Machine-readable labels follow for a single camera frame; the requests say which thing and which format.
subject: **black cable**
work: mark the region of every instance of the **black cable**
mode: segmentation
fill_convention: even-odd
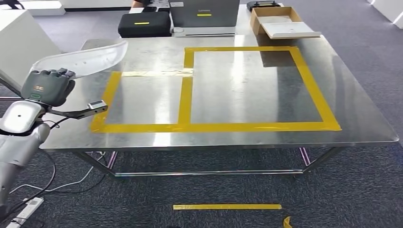
[[[107,161],[106,161],[105,156],[103,156],[102,159],[104,160],[105,165],[106,165]],[[52,194],[52,193],[79,194],[79,193],[83,193],[83,192],[86,192],[86,191],[90,191],[91,189],[93,189],[96,186],[100,185],[102,183],[102,181],[105,179],[105,177],[106,177],[106,174],[104,174],[103,177],[101,178],[101,180],[99,180],[95,185],[93,185],[92,187],[90,187],[90,188],[88,188],[86,190],[82,190],[82,191],[47,191],[47,192],[42,193],[42,196]]]
[[[52,126],[50,127],[50,129],[53,129],[53,128],[55,128],[56,126],[59,126],[59,124],[60,124],[61,122],[65,121],[65,120],[68,120],[68,119],[70,119],[70,117],[65,117],[65,118],[63,118],[63,119],[57,121],[54,125],[52,125]]]
[[[30,201],[33,198],[35,198],[35,197],[39,196],[40,194],[42,194],[46,189],[49,188],[49,186],[52,184],[53,180],[55,179],[55,176],[56,176],[56,162],[55,162],[55,160],[46,151],[44,151],[42,149],[39,149],[39,151],[44,153],[49,158],[49,160],[53,163],[53,174],[52,174],[52,177],[50,178],[50,181],[48,182],[48,184],[42,190],[38,191],[33,196],[29,197],[27,200],[24,200],[21,203],[19,203],[19,204],[15,205],[14,207],[12,207],[12,209],[4,217],[1,218],[1,222],[6,220],[11,214],[13,214],[16,210],[18,210],[20,207],[22,207],[28,201]]]
[[[19,217],[15,217],[15,218],[13,218],[13,219],[11,220],[11,222],[15,222],[15,223],[17,223],[18,225],[20,225],[21,227],[24,227],[24,226],[25,226],[25,223],[24,223],[24,224],[20,224],[20,223],[18,223],[17,221],[15,221],[14,219],[23,219],[23,220],[25,220],[25,221],[28,220],[27,218],[19,218]],[[36,218],[29,218],[29,219],[32,220],[32,221],[39,222],[39,223],[41,224],[41,226],[40,226],[39,228],[43,228],[43,227],[45,226],[45,222],[44,222],[44,221],[41,221],[41,220],[36,219]]]

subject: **white wall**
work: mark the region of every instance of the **white wall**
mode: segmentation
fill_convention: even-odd
[[[64,8],[129,7],[132,0],[59,0]]]
[[[394,21],[403,11],[403,0],[376,0],[373,6],[390,21]]]
[[[400,20],[398,20],[396,22],[397,27],[403,29],[403,17],[400,18]]]

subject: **yellow tape strip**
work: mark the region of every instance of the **yellow tape strip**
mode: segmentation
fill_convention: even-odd
[[[295,64],[297,65],[298,71],[301,74],[302,80],[311,95],[312,101],[314,102],[317,111],[319,112],[320,117],[323,122],[331,125],[334,131],[341,131],[339,124],[335,116],[333,115],[332,110],[326,102],[326,99],[323,97],[322,92],[317,86],[314,77],[309,70],[308,65],[306,64],[304,58],[301,55],[301,52],[297,47],[293,47],[290,49],[290,53],[292,58],[294,59]]]
[[[106,84],[104,95],[102,96],[102,100],[105,101],[105,103],[109,106],[109,108],[106,112],[99,113],[94,116],[91,126],[90,126],[91,131],[104,132],[104,131],[102,131],[102,129],[104,127],[106,117],[108,116],[109,109],[112,106],[115,92],[116,92],[117,88],[119,87],[121,75],[122,75],[122,72],[116,72],[116,71],[112,72],[112,74],[109,78],[108,84]]]
[[[262,47],[185,47],[187,51],[290,51],[291,46],[262,46]]]
[[[192,112],[193,78],[182,78],[181,99],[179,101],[178,124],[190,124]]]
[[[323,122],[289,123],[191,123],[192,84],[194,52],[196,51],[290,51],[307,90]],[[184,70],[178,123],[174,124],[105,124],[108,112],[98,114],[91,123],[96,133],[145,133],[145,132],[281,132],[281,131],[340,131],[329,105],[320,92],[315,79],[297,47],[187,47],[184,50]],[[119,86],[121,72],[113,72],[106,86],[103,100],[112,105]],[[148,76],[138,72],[127,72],[125,76]]]
[[[288,216],[283,220],[283,228],[292,228],[292,226],[289,224],[290,219],[291,216]]]
[[[280,204],[189,204],[174,205],[174,210],[280,210]]]
[[[103,133],[141,132],[305,132],[333,131],[333,126],[324,122],[289,123],[191,123],[191,124],[107,124]]]
[[[193,69],[193,66],[194,66],[194,51],[190,48],[185,48],[183,67]]]

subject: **cable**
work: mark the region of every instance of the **cable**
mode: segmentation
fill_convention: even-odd
[[[97,161],[101,160],[102,158],[105,158],[104,155],[102,155],[101,157],[99,157],[99,158],[97,159]],[[56,190],[58,190],[58,189],[60,189],[60,188],[64,188],[64,187],[67,187],[67,186],[70,186],[70,185],[79,184],[79,183],[83,182],[83,181],[88,177],[88,175],[90,174],[90,172],[91,172],[93,169],[94,169],[94,167],[91,167],[91,168],[88,170],[88,172],[85,174],[85,176],[84,176],[81,180],[79,180],[79,181],[76,181],[76,182],[73,182],[73,183],[69,183],[69,184],[64,184],[64,185],[61,185],[61,186],[56,187],[56,188],[51,189],[51,190],[45,190],[45,192],[52,192],[52,191],[56,191]],[[10,194],[12,194],[13,192],[15,192],[15,191],[17,191],[18,189],[20,189],[20,188],[22,188],[22,187],[25,187],[25,186],[26,186],[26,187],[31,187],[31,188],[34,188],[34,189],[38,189],[38,190],[43,190],[43,188],[40,188],[40,187],[37,187],[37,186],[33,186],[33,185],[30,185],[30,184],[23,184],[23,185],[21,185],[21,186],[16,187],[14,190],[12,190],[12,191],[10,192]]]
[[[15,219],[23,219],[23,220],[25,220],[25,221],[28,221],[28,218],[19,218],[19,217],[15,217],[15,218],[13,218],[12,220],[11,220],[11,222],[15,222],[15,223],[17,223],[18,225],[20,225],[21,227],[24,227],[25,226],[25,223],[24,224],[20,224],[20,223],[18,223],[17,221],[15,221]],[[32,221],[37,221],[37,222],[39,222],[40,224],[41,224],[41,226],[39,227],[39,228],[43,228],[44,226],[45,226],[45,222],[43,222],[43,221],[41,221],[41,220],[39,220],[39,219],[36,219],[36,218],[29,218],[30,220],[32,220]]]
[[[42,149],[38,149],[40,152],[44,153],[49,160],[53,163],[53,174],[52,177],[50,178],[48,184],[43,188],[43,190],[40,190],[39,192],[35,193],[33,196],[29,197],[27,200],[22,201],[21,203],[15,205],[14,207],[12,207],[12,209],[4,216],[1,218],[1,222],[3,222],[4,220],[6,220],[12,213],[14,213],[16,210],[18,210],[20,207],[22,207],[24,204],[26,204],[27,202],[29,202],[30,200],[32,200],[33,198],[39,196],[40,194],[42,194],[46,189],[49,188],[49,186],[53,183],[53,180],[55,179],[56,176],[56,162],[55,160],[52,158],[52,156],[50,156],[50,154],[48,154],[46,151],[42,150]]]
[[[107,164],[106,158],[105,156],[103,156],[103,160],[105,162],[105,165]],[[86,189],[86,190],[82,190],[82,191],[51,191],[51,192],[45,192],[42,195],[47,195],[47,194],[52,194],[52,193],[67,193],[67,194],[78,194],[78,193],[83,193],[86,191],[90,191],[91,189],[95,188],[96,186],[98,186],[99,184],[102,183],[102,181],[105,179],[106,174],[103,175],[103,177],[101,178],[101,180],[99,180],[96,184],[94,184],[92,187]]]
[[[55,128],[56,126],[59,126],[59,124],[60,124],[61,122],[65,121],[65,120],[68,120],[68,119],[70,119],[70,117],[64,117],[63,119],[57,121],[54,125],[52,125],[52,126],[50,127],[50,129],[53,129],[53,128]]]

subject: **white cabinet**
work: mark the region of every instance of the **white cabinet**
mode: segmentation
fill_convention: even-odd
[[[64,8],[130,7],[133,0],[59,0]]]
[[[20,90],[32,64],[56,54],[59,48],[27,10],[0,10],[0,69],[13,87]]]

